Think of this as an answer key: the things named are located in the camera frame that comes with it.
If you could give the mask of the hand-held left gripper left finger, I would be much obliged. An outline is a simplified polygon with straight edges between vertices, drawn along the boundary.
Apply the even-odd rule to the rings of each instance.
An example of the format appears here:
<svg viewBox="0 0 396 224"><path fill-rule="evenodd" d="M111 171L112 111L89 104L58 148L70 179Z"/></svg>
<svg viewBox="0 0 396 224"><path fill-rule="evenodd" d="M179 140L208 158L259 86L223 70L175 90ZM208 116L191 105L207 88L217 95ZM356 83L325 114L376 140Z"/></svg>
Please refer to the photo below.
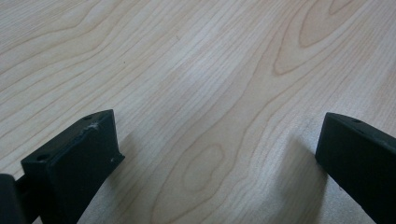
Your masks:
<svg viewBox="0 0 396 224"><path fill-rule="evenodd" d="M111 109L79 119L21 161L27 220L77 224L123 159Z"/></svg>

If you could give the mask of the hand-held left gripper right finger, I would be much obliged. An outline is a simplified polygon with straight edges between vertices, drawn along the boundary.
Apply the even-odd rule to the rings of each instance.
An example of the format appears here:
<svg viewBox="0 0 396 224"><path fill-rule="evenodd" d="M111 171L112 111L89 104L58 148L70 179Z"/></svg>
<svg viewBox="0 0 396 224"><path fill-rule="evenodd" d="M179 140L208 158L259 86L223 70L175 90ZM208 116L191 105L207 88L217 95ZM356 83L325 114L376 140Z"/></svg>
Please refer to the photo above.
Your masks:
<svg viewBox="0 0 396 224"><path fill-rule="evenodd" d="M376 224L396 224L396 138L361 120L328 113L315 158Z"/></svg>

